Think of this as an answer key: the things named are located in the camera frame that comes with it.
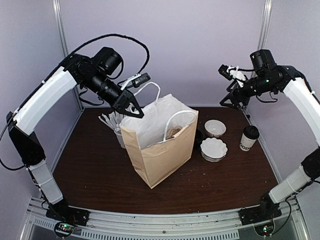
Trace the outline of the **single white paper cup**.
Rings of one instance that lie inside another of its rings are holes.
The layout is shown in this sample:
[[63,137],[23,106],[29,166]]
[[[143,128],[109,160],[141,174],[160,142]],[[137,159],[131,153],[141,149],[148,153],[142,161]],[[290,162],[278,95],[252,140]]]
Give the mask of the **single white paper cup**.
[[242,151],[247,152],[252,148],[255,142],[256,139],[251,139],[243,134],[239,143],[239,147]]

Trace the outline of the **brown cardboard cup carrier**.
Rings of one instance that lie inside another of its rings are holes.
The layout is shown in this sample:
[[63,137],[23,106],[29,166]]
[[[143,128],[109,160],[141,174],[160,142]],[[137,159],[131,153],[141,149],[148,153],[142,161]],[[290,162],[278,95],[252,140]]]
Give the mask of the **brown cardboard cup carrier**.
[[166,140],[172,139],[181,129],[182,129],[181,126],[171,127],[170,129],[167,130],[165,139]]

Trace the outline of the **brown paper takeout bag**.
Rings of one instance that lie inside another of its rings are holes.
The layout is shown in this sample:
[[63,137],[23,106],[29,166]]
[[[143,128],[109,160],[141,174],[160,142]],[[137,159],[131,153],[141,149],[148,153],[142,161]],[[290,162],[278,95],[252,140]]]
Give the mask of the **brown paper takeout bag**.
[[[156,96],[142,111],[143,118],[126,116],[119,127],[134,170],[153,189],[191,158],[199,112],[172,94]],[[182,129],[166,140],[176,126]]]

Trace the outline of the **black lid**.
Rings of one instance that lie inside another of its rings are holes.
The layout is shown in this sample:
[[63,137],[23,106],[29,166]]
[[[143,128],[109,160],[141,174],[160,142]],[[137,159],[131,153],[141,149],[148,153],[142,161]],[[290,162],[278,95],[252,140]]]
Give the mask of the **black lid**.
[[249,126],[246,126],[244,129],[243,129],[243,134],[248,138],[248,139],[251,139],[251,140],[257,140],[260,136],[260,132],[258,130],[258,128],[254,125],[249,125]]

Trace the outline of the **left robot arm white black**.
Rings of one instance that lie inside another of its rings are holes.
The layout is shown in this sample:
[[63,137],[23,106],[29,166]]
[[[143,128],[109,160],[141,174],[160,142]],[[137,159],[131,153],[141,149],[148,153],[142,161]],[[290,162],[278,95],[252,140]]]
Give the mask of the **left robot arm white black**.
[[111,48],[104,47],[93,57],[72,54],[15,112],[7,115],[8,134],[14,147],[48,203],[53,205],[53,215],[61,222],[69,221],[72,211],[62,203],[63,193],[48,168],[34,130],[45,114],[77,85],[97,94],[115,112],[141,119],[144,113],[134,94],[109,78],[122,63],[122,57]]

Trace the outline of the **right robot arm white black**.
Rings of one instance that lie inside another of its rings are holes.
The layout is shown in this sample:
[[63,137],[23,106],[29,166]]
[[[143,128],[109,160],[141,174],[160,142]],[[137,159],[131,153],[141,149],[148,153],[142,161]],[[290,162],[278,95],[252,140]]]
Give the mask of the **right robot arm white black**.
[[[264,93],[283,93],[299,110],[310,127],[316,142],[320,141],[320,102],[311,90],[305,76],[293,66],[264,63],[254,69],[256,77],[246,78],[239,67],[221,65],[219,74],[231,81],[226,89],[228,94],[220,101],[224,107],[240,110],[250,97]],[[256,210],[259,220],[268,220],[275,212],[276,205],[291,195],[303,190],[320,176],[320,150],[310,153],[285,180],[265,193]]]

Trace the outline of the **bundle of wrapped white straws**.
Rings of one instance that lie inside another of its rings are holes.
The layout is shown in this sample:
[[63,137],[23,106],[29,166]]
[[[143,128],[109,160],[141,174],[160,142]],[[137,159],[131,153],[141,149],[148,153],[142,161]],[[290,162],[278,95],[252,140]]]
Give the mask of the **bundle of wrapped white straws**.
[[110,129],[112,129],[115,132],[120,131],[120,123],[123,120],[124,115],[120,114],[116,111],[111,112],[110,114],[101,114],[98,116],[98,119],[103,122],[105,125],[107,125]]

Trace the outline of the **plain white round bowl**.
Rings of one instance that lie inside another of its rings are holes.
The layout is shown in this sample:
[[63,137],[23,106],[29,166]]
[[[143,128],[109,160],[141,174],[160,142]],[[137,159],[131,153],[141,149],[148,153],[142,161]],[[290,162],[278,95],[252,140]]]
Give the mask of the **plain white round bowl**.
[[211,119],[204,124],[205,133],[210,138],[220,138],[227,130],[225,124],[219,120]]

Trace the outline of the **white cup holding straws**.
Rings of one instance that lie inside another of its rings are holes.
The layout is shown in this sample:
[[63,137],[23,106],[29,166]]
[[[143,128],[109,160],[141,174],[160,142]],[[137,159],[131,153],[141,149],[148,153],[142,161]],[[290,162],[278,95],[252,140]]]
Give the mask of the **white cup holding straws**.
[[118,143],[119,143],[120,147],[125,149],[126,147],[125,147],[125,144],[124,144],[124,141],[123,141],[121,129],[119,127],[116,127],[114,129],[114,134],[116,135],[116,138],[118,140]]

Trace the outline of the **stack of black cup lids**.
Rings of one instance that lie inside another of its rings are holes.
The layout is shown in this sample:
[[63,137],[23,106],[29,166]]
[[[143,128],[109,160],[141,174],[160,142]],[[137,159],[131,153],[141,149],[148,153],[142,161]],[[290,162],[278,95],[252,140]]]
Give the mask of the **stack of black cup lids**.
[[199,130],[198,128],[196,129],[196,132],[195,132],[195,139],[194,139],[194,144],[195,145],[199,145],[201,144],[203,140],[203,133],[201,130]]

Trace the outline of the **white scalloped bowl black rim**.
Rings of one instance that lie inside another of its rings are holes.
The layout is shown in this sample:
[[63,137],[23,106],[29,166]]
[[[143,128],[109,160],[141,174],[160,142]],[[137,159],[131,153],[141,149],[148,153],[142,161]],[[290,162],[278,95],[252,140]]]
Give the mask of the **white scalloped bowl black rim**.
[[200,145],[201,156],[208,162],[221,161],[228,152],[227,145],[218,138],[206,138]]

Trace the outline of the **right aluminium corner post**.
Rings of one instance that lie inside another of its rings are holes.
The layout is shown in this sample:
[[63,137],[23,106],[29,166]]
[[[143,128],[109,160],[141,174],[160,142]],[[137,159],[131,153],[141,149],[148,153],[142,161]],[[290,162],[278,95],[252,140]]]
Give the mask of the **right aluminium corner post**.
[[271,23],[272,5],[273,5],[272,0],[264,1],[257,50],[263,49],[266,46],[270,23]]

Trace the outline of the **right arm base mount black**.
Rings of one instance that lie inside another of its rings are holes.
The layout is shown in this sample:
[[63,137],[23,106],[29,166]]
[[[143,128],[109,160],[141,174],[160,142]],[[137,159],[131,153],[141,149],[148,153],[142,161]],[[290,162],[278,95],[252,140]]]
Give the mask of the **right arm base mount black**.
[[241,208],[238,215],[243,226],[272,220],[280,217],[282,211],[279,203],[274,203],[269,197],[263,196],[260,198],[258,206],[249,208]]

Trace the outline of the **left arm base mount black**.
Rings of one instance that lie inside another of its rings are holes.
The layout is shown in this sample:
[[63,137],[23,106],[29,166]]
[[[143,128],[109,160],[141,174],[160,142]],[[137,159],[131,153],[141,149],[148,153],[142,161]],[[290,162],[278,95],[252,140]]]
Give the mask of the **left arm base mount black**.
[[59,202],[52,204],[48,203],[46,217],[54,220],[59,220],[74,226],[86,226],[89,220],[90,212],[85,209],[69,206],[65,197]]

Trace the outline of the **aluminium front rail frame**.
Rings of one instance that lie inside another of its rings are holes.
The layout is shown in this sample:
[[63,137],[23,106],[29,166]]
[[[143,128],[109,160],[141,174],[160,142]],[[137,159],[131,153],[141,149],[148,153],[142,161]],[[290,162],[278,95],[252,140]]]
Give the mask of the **aluminium front rail frame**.
[[298,201],[281,203],[282,215],[243,225],[238,209],[183,214],[134,214],[90,209],[85,226],[72,240],[264,240],[262,225],[275,225],[272,240],[308,240],[310,235]]

